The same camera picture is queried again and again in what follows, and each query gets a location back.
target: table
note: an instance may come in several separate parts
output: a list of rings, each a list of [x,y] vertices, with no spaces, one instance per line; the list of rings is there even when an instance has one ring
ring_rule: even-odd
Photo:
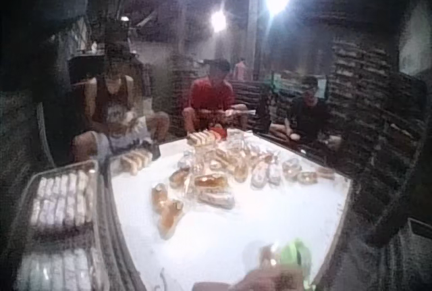
[[[264,149],[280,152],[280,159],[300,157],[272,142],[251,136]],[[350,200],[352,183],[337,174],[318,184],[270,186],[262,190],[230,180],[236,206],[218,209],[185,203],[186,214],[174,235],[163,240],[151,208],[151,188],[168,183],[186,149],[185,139],[161,145],[161,158],[137,176],[112,178],[115,208],[131,258],[147,290],[164,285],[169,291],[191,290],[196,282],[234,283],[259,266],[259,249],[277,242],[284,246],[300,238],[312,254],[310,281],[317,283],[334,252]],[[303,170],[317,165],[301,157]],[[176,193],[169,190],[169,196]]]

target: shorts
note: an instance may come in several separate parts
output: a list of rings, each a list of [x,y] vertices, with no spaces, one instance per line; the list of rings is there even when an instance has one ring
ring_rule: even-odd
[[[108,157],[125,153],[140,146],[144,141],[151,142],[145,117],[137,119],[136,125],[123,136],[107,137],[105,134],[92,131],[97,144],[97,160],[103,163]]]

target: green object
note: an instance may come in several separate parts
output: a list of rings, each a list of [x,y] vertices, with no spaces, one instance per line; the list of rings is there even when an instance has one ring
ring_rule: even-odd
[[[280,263],[282,265],[297,266],[301,268],[304,277],[304,289],[314,290],[315,286],[309,284],[311,274],[312,255],[300,239],[290,242],[282,248],[280,253]]]

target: red object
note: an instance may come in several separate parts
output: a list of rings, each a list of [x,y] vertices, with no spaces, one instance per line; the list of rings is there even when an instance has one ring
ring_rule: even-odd
[[[195,80],[190,90],[190,106],[194,109],[226,110],[234,104],[234,92],[230,83],[223,81],[213,87],[208,78]]]
[[[222,139],[227,138],[227,130],[225,128],[221,128],[221,127],[212,127],[210,128],[210,130],[217,132],[218,134],[221,135]]]

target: leg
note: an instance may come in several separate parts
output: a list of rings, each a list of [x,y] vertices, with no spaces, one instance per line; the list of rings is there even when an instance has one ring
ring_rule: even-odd
[[[156,112],[146,118],[147,129],[154,132],[154,140],[164,141],[169,130],[169,116],[165,112]]]
[[[187,107],[183,110],[184,129],[187,133],[195,132],[195,123],[197,121],[195,110]]]
[[[271,124],[269,133],[284,140],[288,139],[288,137],[286,136],[286,128],[284,124]]]
[[[245,104],[235,104],[232,105],[231,108],[233,110],[237,110],[237,111],[248,111],[248,107],[245,106]],[[248,128],[248,114],[241,114],[240,115],[240,127],[242,130],[246,130]]]
[[[85,132],[74,138],[72,142],[72,153],[75,162],[87,161],[91,156],[97,154],[97,141],[91,131]]]

